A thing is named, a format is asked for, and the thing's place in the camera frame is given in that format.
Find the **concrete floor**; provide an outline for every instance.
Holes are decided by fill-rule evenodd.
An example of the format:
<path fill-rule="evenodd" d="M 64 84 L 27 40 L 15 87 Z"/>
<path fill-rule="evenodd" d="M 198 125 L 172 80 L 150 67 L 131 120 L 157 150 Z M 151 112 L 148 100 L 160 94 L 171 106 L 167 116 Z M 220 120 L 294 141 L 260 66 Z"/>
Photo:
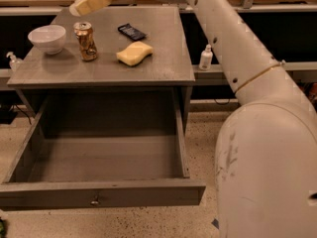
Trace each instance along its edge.
<path fill-rule="evenodd" d="M 199 206 L 93 208 L 71 210 L 0 210 L 8 223 L 7 238 L 24 237 L 151 237 L 218 238 L 214 183 L 214 152 L 218 132 L 237 103 L 210 101 L 191 104 L 186 129 L 186 151 L 193 179 L 207 183 Z M 6 175 L 30 125 L 21 112 L 10 125 L 0 125 L 0 179 Z"/>

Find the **sponge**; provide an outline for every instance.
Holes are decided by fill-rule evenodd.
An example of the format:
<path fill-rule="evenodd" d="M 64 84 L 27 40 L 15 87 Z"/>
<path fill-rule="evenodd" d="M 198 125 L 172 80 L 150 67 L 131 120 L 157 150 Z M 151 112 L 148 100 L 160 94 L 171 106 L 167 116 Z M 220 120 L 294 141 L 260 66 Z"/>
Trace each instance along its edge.
<path fill-rule="evenodd" d="M 143 42 L 134 42 L 121 52 L 117 53 L 117 59 L 128 66 L 140 63 L 146 56 L 153 53 L 153 48 Z"/>
<path fill-rule="evenodd" d="M 70 5 L 69 11 L 74 16 L 83 16 L 110 4 L 111 0 L 76 0 Z"/>

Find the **drawer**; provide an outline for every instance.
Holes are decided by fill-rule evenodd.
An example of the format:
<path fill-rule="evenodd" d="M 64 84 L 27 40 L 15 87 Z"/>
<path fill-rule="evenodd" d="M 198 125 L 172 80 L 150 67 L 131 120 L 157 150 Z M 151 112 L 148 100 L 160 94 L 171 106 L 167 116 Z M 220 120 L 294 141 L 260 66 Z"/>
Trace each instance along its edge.
<path fill-rule="evenodd" d="M 197 205 L 172 87 L 52 90 L 0 185 L 0 207 Z"/>

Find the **gray countertop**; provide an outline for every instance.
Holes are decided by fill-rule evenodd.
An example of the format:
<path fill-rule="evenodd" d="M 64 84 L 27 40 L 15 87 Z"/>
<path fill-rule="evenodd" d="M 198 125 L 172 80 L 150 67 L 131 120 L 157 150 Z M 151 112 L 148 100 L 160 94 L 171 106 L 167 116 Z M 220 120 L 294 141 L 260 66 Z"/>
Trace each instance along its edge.
<path fill-rule="evenodd" d="M 99 57 L 82 61 L 73 24 L 88 21 L 94 29 Z M 129 67 L 117 61 L 116 52 L 132 41 L 120 34 L 118 26 L 130 23 L 147 34 L 144 43 L 154 54 Z M 46 55 L 32 48 L 24 63 L 10 78 L 14 88 L 64 88 L 86 86 L 191 85 L 191 66 L 179 12 L 176 7 L 107 7 L 83 17 L 62 10 L 53 24 L 66 28 L 64 49 Z"/>

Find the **can lid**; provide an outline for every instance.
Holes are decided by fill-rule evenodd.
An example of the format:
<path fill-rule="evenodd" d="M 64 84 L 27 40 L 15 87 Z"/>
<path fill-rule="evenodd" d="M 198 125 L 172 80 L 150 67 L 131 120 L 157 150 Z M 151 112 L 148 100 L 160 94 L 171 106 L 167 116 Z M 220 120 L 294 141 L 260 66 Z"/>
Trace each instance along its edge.
<path fill-rule="evenodd" d="M 91 29 L 91 24 L 87 21 L 76 22 L 73 25 L 73 28 L 76 30 L 89 30 L 89 29 Z"/>

